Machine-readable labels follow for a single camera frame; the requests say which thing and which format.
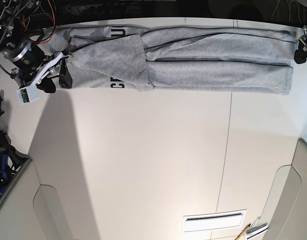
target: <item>wooden stick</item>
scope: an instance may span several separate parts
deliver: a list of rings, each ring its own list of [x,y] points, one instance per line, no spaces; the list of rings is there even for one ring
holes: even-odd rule
[[[239,240],[250,228],[250,224],[248,224],[247,226],[245,226],[244,230],[239,234],[239,236],[237,236],[237,238],[235,240]]]

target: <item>air vent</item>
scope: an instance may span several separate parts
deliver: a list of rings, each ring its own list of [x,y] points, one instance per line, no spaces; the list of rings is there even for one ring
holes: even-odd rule
[[[219,231],[240,228],[247,210],[215,213],[207,215],[184,216],[183,232]]]

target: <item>gray fabric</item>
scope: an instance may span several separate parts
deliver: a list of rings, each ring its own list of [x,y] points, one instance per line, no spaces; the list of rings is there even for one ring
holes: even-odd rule
[[[288,94],[296,38],[246,28],[88,27],[47,44],[72,51],[74,88],[133,88]]]

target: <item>vent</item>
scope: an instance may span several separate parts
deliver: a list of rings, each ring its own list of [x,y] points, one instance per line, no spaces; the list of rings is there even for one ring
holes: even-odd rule
[[[246,211],[184,216],[182,229],[183,232],[196,232],[240,228],[244,222]]]

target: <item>gray sweatpants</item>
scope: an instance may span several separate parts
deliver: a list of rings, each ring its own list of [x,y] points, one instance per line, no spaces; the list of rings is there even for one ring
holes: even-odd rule
[[[296,37],[246,28],[67,28],[47,44],[71,51],[74,88],[259,92],[287,95]]]

